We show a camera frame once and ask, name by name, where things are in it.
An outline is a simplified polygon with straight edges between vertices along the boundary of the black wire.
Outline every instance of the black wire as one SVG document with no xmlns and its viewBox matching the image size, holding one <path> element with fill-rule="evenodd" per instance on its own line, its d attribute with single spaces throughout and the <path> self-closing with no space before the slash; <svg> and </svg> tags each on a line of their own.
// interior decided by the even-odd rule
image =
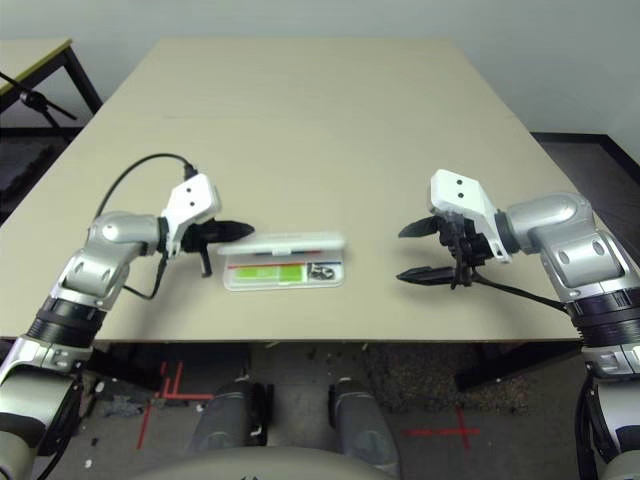
<svg viewBox="0 0 640 480">
<path fill-rule="evenodd" d="M 511 287 L 509 285 L 503 285 L 502 283 L 492 282 L 491 280 L 480 275 L 475 267 L 473 268 L 472 280 L 480 285 L 486 285 L 487 287 L 497 288 L 498 290 L 502 290 L 507 293 L 511 293 L 513 295 L 518 295 L 519 297 L 528 298 L 529 300 L 533 300 L 535 302 L 542 303 L 548 307 L 555 308 L 556 310 L 560 310 L 561 312 L 566 313 L 565 306 L 562 302 L 558 302 L 557 300 L 552 300 L 550 298 L 541 297 L 539 295 L 535 295 L 531 292 L 527 292 L 526 290 L 522 290 L 521 288 Z"/>
<path fill-rule="evenodd" d="M 124 178 L 127 175 L 129 175 L 129 173 L 131 173 L 132 170 L 134 170 L 135 168 L 139 167 L 140 165 L 142 165 L 143 163 L 149 160 L 152 160 L 154 158 L 162 158 L 162 157 L 175 158 L 176 160 L 180 160 L 185 166 L 185 171 L 187 169 L 191 169 L 192 171 L 195 170 L 193 165 L 191 165 L 191 163 L 189 163 L 189 161 L 186 158 L 181 157 L 180 155 L 176 155 L 175 153 L 154 153 L 152 155 L 147 155 L 146 157 L 143 157 L 137 162 L 130 165 L 129 168 L 127 168 L 124 172 L 122 172 L 120 176 L 116 179 L 116 181 L 113 182 L 109 190 L 107 190 L 107 193 L 105 194 L 105 196 L 102 198 L 102 201 L 100 202 L 100 206 L 98 206 L 98 210 L 96 211 L 96 214 L 93 217 L 93 219 L 95 220 L 100 215 L 102 215 L 104 207 L 107 205 L 107 202 L 109 201 L 109 198 L 113 194 L 114 190 L 118 187 L 120 182 L 122 182 L 122 180 L 124 180 Z"/>
<path fill-rule="evenodd" d="M 100 202 L 100 205 L 98 206 L 98 210 L 96 211 L 96 215 L 93 217 L 93 219 L 95 220 L 100 215 L 102 215 L 102 212 L 104 211 L 104 207 L 107 205 L 109 198 L 111 198 L 111 195 L 113 194 L 115 189 L 118 187 L 118 185 L 120 185 L 120 182 L 122 182 L 122 180 L 124 180 L 124 178 L 127 175 L 129 175 L 129 173 L 131 173 L 132 170 L 134 170 L 135 168 L 139 167 L 140 165 L 142 165 L 143 163 L 149 160 L 152 160 L 154 158 L 163 158 L 163 157 L 175 158 L 176 160 L 181 161 L 184 164 L 185 179 L 191 178 L 193 175 L 198 173 L 196 168 L 186 158 L 180 155 L 176 155 L 175 153 L 154 153 L 152 155 L 147 155 L 146 157 L 143 157 L 137 162 L 134 162 L 133 164 L 131 164 L 124 172 L 120 174 L 118 178 L 116 178 L 116 181 L 113 182 L 111 187 L 109 187 L 109 190 L 107 190 L 107 193 L 105 194 L 105 196 L 102 198 L 102 201 Z M 136 290 L 135 288 L 130 287 L 128 285 L 125 285 L 123 288 L 140 298 L 143 298 L 145 300 L 152 300 L 156 296 L 156 293 L 158 293 L 158 289 L 160 288 L 160 282 L 162 282 L 164 271 L 167 268 L 167 260 L 168 260 L 168 253 L 163 252 L 162 258 L 158 262 L 158 270 L 156 271 L 156 281 L 153 285 L 153 290 L 150 295 L 145 295 L 139 290 Z"/>
<path fill-rule="evenodd" d="M 144 293 L 140 292 L 139 290 L 136 290 L 133 287 L 130 287 L 128 285 L 125 285 L 124 288 L 125 290 L 127 290 L 128 292 L 133 293 L 134 295 L 140 297 L 140 298 L 144 298 L 145 300 L 153 300 L 153 297 L 156 296 L 156 293 L 158 293 L 158 289 L 160 288 L 160 282 L 162 281 L 162 276 L 164 275 L 164 271 L 167 268 L 167 260 L 169 258 L 169 254 L 167 252 L 164 252 L 162 254 L 162 258 L 160 259 L 160 261 L 158 262 L 158 270 L 156 271 L 156 281 L 153 284 L 153 291 L 151 292 L 150 295 L 145 295 Z"/>
<path fill-rule="evenodd" d="M 53 469 L 56 468 L 56 465 L 58 465 L 58 462 L 62 458 L 62 455 L 64 455 L 64 452 L 67 449 L 67 446 L 69 445 L 70 441 L 71 441 L 71 435 L 67 435 L 67 437 L 62 441 L 62 443 L 58 447 L 58 451 L 55 453 L 55 455 L 47 465 L 47 468 L 45 468 L 42 471 L 42 473 L 38 476 L 38 480 L 44 480 L 49 476 L 49 474 L 53 471 Z"/>
<path fill-rule="evenodd" d="M 593 386 L 593 375 L 587 372 L 582 388 L 576 403 L 576 413 L 574 418 L 574 433 L 576 437 L 576 456 L 578 459 L 578 471 L 580 480 L 597 480 L 598 470 L 596 468 L 593 449 L 591 448 L 591 426 L 587 413 L 587 393 Z"/>
</svg>

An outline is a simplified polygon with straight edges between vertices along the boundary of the black table frame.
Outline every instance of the black table frame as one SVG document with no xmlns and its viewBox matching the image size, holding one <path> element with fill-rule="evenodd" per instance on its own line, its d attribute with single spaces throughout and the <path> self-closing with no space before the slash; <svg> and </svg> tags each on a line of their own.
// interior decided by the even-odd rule
<svg viewBox="0 0 640 480">
<path fill-rule="evenodd" d="M 82 65 L 80 64 L 78 57 L 76 57 L 73 52 L 71 45 L 68 45 L 53 58 L 49 59 L 26 77 L 22 78 L 20 83 L 27 88 L 34 88 L 61 67 L 64 67 L 69 74 L 69 77 L 71 77 L 71 80 L 78 89 L 78 92 L 80 92 L 80 95 L 82 95 L 82 98 L 89 107 L 89 110 L 91 110 L 93 114 L 97 113 L 98 110 L 100 110 L 100 107 L 102 107 L 102 100 L 100 99 L 98 92 L 96 92 L 93 87 L 93 84 L 89 80 L 86 72 L 82 68 Z M 4 112 L 19 99 L 20 91 L 17 88 L 11 88 L 1 94 L 0 113 Z"/>
</svg>

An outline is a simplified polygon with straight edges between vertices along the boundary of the red tape mark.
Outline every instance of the red tape mark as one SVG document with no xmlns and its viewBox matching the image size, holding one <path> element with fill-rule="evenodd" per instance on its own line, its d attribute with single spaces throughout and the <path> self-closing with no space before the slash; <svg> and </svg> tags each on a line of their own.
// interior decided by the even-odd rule
<svg viewBox="0 0 640 480">
<path fill-rule="evenodd" d="M 411 428 L 402 432 L 407 437 L 436 437 L 438 435 L 478 435 L 479 428 Z"/>
<path fill-rule="evenodd" d="M 160 375 L 164 375 L 167 372 L 167 362 L 162 362 L 160 365 Z M 171 377 L 165 377 L 164 379 L 164 387 L 162 392 L 156 392 L 154 394 L 155 398 L 165 398 L 167 400 L 213 400 L 215 395 L 210 393 L 179 393 L 180 389 L 180 381 L 182 380 L 182 371 L 184 370 L 184 364 L 182 362 L 178 362 L 178 368 L 176 369 L 176 376 L 173 381 L 173 390 L 169 393 L 169 387 L 171 386 Z M 151 416 L 151 402 L 147 402 L 147 405 L 144 410 L 144 415 L 142 417 L 142 425 L 140 426 L 140 434 L 138 435 L 138 443 L 136 445 L 136 450 L 140 450 L 142 448 L 142 444 L 144 443 L 144 436 L 147 432 L 147 426 L 149 425 L 149 417 Z"/>
<path fill-rule="evenodd" d="M 479 428 L 466 428 L 464 425 L 464 414 L 462 408 L 456 407 L 456 416 L 458 417 L 459 428 L 410 428 L 404 430 L 402 433 L 407 437 L 435 437 L 438 435 L 460 435 L 462 437 L 462 444 L 465 450 L 469 450 L 471 445 L 469 443 L 469 435 L 478 435 L 480 433 Z"/>
<path fill-rule="evenodd" d="M 458 416 L 458 425 L 460 426 L 460 430 L 462 430 L 462 444 L 464 445 L 465 450 L 469 450 L 471 445 L 469 444 L 469 436 L 466 433 L 466 428 L 464 428 L 464 415 L 462 413 L 462 408 L 456 407 L 456 415 Z"/>
<path fill-rule="evenodd" d="M 149 424 L 149 416 L 151 416 L 151 402 L 147 402 L 147 406 L 144 409 L 144 416 L 142 417 L 142 426 L 140 427 L 140 435 L 138 435 L 136 450 L 140 450 L 142 448 L 144 434 L 147 433 L 147 425 Z"/>
</svg>

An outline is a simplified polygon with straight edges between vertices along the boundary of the table leg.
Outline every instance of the table leg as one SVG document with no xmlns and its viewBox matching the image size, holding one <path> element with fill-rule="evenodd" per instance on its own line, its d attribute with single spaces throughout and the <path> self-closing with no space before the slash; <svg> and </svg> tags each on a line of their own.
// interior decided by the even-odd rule
<svg viewBox="0 0 640 480">
<path fill-rule="evenodd" d="M 580 353 L 582 342 L 529 342 L 492 358 L 481 358 L 477 366 L 458 372 L 458 391 L 464 392 L 486 383 L 500 383 L 549 363 Z"/>
<path fill-rule="evenodd" d="M 102 107 L 102 100 L 100 100 L 98 92 L 93 88 L 93 84 L 82 68 L 82 65 L 80 65 L 78 57 L 73 53 L 71 47 L 66 48 L 63 55 L 65 58 L 65 70 L 71 77 L 71 80 L 80 92 L 80 95 L 82 95 L 82 98 L 84 98 L 84 101 L 89 106 L 91 112 L 94 114 L 97 113 L 97 111 L 100 110 L 100 107 Z"/>
</svg>

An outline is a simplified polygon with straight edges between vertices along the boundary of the table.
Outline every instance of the table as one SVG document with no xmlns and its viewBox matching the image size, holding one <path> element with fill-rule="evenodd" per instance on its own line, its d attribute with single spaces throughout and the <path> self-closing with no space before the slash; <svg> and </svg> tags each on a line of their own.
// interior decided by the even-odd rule
<svg viewBox="0 0 640 480">
<path fill-rule="evenodd" d="M 27 88 L 33 88 L 64 67 L 92 113 L 102 100 L 78 61 L 69 38 L 0 40 L 0 71 Z M 0 113 L 20 98 L 20 92 L 0 79 Z"/>
<path fill-rule="evenodd" d="M 136 341 L 509 341 L 577 338 L 569 319 L 483 286 L 420 287 L 395 275 L 451 265 L 435 238 L 399 239 L 428 215 L 438 168 L 479 179 L 499 207 L 571 182 L 445 40 L 166 39 L 105 103 L 0 229 L 0 331 L 26 331 L 102 195 L 136 159 L 186 156 L 218 186 L 219 219 L 260 232 L 347 238 L 339 288 L 229 292 L 199 257 L 173 261 L 158 297 L 123 292 L 98 338 Z M 142 167 L 110 209 L 159 214 L 181 181 Z M 149 291 L 157 257 L 129 284 Z M 492 280 L 553 296 L 536 256 L 488 265 Z"/>
</svg>

